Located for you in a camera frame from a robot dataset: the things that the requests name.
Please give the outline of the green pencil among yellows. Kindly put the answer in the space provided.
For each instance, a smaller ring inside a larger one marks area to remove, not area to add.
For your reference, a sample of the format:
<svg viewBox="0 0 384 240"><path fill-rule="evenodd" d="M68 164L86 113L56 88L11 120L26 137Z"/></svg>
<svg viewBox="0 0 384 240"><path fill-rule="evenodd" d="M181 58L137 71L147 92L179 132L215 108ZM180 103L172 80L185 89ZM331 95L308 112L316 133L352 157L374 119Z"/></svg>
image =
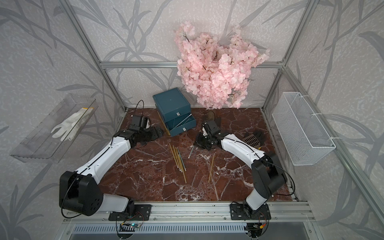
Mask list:
<svg viewBox="0 0 384 240"><path fill-rule="evenodd" d="M182 167L183 167L183 171L186 172L186 167L185 167L185 164L184 164L184 161L183 161L183 158L182 158L182 155L181 155L181 152L179 150L179 147L177 147L177 150L178 150L178 154L179 154L179 157L180 157L180 161L181 161L181 164L182 164Z"/></svg>

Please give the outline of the teal drawer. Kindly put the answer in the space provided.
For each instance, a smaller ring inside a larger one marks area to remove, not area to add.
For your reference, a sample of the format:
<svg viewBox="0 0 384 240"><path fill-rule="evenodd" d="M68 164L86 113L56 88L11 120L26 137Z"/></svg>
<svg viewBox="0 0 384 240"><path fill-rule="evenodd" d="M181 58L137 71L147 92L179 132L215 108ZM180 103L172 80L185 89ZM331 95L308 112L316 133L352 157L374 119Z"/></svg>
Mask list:
<svg viewBox="0 0 384 240"><path fill-rule="evenodd" d="M197 121L191 113L179 116L173 120L166 122L166 127L171 137L177 136L190 129L195 128Z"/></svg>

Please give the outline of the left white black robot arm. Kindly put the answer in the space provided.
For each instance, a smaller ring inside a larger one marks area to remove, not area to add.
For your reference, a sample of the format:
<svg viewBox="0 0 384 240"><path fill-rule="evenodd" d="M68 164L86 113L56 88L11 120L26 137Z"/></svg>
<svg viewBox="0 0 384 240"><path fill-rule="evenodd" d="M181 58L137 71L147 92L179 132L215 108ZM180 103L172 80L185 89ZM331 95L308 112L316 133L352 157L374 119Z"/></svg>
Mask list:
<svg viewBox="0 0 384 240"><path fill-rule="evenodd" d="M116 132L112 140L90 161L76 171L66 171L60 177L59 206L61 210L92 216L98 212L135 215L134 200L104 194L99 183L116 161L137 144L155 141L164 135L161 127L151 125L149 118L134 115L128 129Z"/></svg>

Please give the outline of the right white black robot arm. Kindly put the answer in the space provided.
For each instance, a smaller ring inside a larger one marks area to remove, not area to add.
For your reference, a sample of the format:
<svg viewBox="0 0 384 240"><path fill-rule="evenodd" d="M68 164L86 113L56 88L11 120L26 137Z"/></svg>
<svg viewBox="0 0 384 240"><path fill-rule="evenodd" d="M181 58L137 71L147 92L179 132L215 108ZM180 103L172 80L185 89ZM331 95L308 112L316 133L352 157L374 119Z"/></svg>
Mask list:
<svg viewBox="0 0 384 240"><path fill-rule="evenodd" d="M222 131L213 120L203 122L196 145L205 150L218 147L250 167L254 189L245 200L245 206L250 210L256 211L266 204L287 182L287 176L276 154L265 153L240 140L236 135Z"/></svg>

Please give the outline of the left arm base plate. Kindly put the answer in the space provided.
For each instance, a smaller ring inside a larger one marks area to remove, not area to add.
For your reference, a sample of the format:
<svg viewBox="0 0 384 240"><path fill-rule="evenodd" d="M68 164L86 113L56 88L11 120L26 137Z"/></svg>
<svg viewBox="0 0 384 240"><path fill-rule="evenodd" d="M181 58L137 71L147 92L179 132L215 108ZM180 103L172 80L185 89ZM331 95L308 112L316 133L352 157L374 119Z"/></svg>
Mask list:
<svg viewBox="0 0 384 240"><path fill-rule="evenodd" d="M148 221L151 214L152 205L139 204L128 206L124 212L112 212L109 215L109 221L123 222L123 221Z"/></svg>

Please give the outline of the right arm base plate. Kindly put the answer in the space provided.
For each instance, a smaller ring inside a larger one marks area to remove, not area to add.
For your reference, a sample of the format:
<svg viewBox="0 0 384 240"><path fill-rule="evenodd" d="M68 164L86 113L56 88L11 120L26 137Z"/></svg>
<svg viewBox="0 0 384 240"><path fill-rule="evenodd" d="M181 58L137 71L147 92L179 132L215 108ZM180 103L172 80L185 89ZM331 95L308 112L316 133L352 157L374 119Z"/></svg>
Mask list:
<svg viewBox="0 0 384 240"><path fill-rule="evenodd" d="M231 220L269 221L271 219L270 209L266 203L253 210L246 202L232 202L230 204L230 214Z"/></svg>

